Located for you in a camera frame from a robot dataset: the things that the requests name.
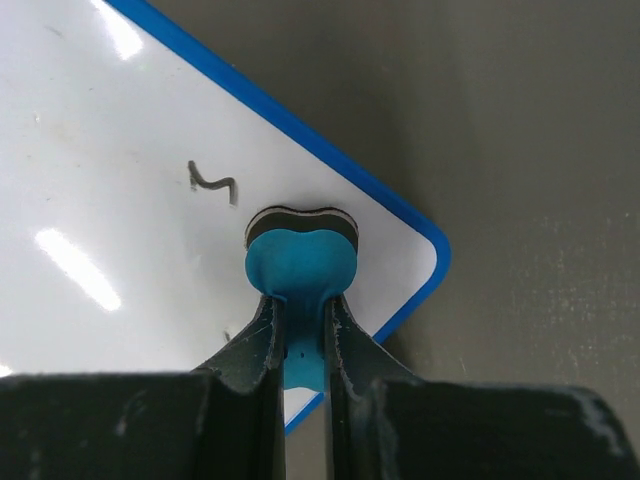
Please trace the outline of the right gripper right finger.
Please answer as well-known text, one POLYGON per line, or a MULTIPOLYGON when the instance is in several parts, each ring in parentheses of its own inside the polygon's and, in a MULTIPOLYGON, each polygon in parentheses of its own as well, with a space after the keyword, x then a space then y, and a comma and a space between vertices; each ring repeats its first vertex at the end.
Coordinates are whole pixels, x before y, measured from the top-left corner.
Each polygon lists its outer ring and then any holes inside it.
POLYGON ((578 387, 419 378, 346 300, 324 307, 332 479, 635 479, 621 422, 578 387))

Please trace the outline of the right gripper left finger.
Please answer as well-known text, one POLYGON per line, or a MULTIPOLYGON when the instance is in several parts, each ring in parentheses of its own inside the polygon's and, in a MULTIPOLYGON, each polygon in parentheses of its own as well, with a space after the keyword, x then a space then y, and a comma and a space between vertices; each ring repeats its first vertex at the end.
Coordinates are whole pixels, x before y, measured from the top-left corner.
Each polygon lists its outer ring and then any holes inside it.
POLYGON ((5 479, 282 479, 285 315, 253 320, 190 372, 1 382, 5 479))

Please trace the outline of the blue felt eraser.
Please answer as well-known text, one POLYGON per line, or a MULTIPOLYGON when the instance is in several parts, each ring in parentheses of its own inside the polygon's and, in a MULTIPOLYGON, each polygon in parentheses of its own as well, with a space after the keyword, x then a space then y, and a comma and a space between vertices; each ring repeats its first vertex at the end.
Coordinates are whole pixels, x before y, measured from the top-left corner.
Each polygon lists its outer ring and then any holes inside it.
POLYGON ((284 304, 284 388, 324 390, 325 304, 352 284, 359 231, 346 212, 276 205, 245 232, 245 272, 261 294, 284 304))

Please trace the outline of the blue framed whiteboard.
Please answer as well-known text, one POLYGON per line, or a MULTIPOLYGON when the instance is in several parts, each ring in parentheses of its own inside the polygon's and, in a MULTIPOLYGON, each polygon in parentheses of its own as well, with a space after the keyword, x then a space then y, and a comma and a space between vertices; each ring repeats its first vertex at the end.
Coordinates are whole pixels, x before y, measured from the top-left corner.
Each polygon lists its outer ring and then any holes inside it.
POLYGON ((271 205, 354 218, 378 341, 449 269, 436 225, 149 3, 2 3, 3 377, 195 367, 255 311, 271 205))

